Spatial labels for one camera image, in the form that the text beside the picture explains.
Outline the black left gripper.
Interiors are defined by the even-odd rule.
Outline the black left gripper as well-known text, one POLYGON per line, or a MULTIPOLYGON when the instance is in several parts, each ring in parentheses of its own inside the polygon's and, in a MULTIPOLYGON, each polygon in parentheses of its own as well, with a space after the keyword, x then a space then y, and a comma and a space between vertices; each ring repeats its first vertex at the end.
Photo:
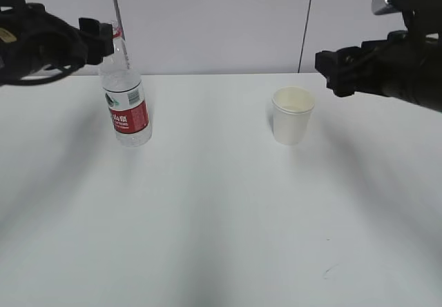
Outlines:
POLYGON ((26 77, 39 71, 58 70, 35 80, 51 83, 86 64, 99 65, 113 53, 113 26, 109 23, 82 17, 78 30, 46 12, 40 3, 1 11, 2 83, 27 83, 26 77))

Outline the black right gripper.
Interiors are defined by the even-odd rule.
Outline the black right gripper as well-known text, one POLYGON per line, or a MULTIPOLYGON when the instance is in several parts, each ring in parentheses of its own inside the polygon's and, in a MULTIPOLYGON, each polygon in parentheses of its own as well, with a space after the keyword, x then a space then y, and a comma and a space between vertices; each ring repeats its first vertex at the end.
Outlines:
POLYGON ((403 13, 407 32, 389 33, 388 47, 378 50, 360 85, 354 67, 360 47, 315 54, 314 67, 337 97, 363 92, 383 97, 441 96, 441 10, 403 13))

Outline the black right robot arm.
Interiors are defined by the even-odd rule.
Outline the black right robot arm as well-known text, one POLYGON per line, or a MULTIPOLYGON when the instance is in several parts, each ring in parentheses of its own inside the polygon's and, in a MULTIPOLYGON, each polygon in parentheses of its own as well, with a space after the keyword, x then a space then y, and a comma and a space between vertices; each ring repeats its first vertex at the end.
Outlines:
POLYGON ((441 111, 441 20, 435 10, 405 11, 405 29, 386 39, 315 55, 315 69, 337 97, 392 97, 441 111))

